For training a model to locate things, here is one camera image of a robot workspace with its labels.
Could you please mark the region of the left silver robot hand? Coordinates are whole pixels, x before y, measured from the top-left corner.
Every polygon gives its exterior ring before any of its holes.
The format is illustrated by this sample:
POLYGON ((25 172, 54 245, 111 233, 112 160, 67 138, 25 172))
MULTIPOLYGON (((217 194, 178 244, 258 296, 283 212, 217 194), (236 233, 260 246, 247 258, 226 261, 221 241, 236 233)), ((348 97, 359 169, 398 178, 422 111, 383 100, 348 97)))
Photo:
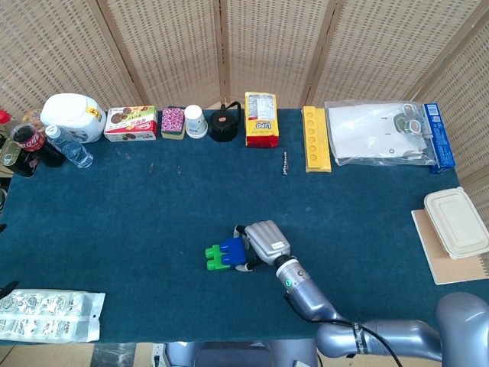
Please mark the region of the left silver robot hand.
MULTIPOLYGON (((1 224, 0 232, 3 232, 6 228, 7 228, 6 224, 1 224)), ((2 287, 0 290, 0 299, 7 297, 12 291, 14 291, 18 287, 18 285, 19 285, 19 281, 15 280, 2 287)))

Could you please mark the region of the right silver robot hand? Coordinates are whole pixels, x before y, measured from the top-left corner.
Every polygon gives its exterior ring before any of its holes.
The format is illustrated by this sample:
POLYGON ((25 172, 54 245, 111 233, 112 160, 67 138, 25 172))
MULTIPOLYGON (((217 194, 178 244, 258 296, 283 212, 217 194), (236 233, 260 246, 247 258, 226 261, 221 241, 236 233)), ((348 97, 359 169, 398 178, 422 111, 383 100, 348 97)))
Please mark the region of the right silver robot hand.
POLYGON ((291 259, 290 243, 272 220, 260 221, 249 226, 238 225, 233 236, 241 238, 246 249, 252 248, 255 258, 235 269, 241 272, 253 271, 258 265, 267 264, 278 269, 291 259))

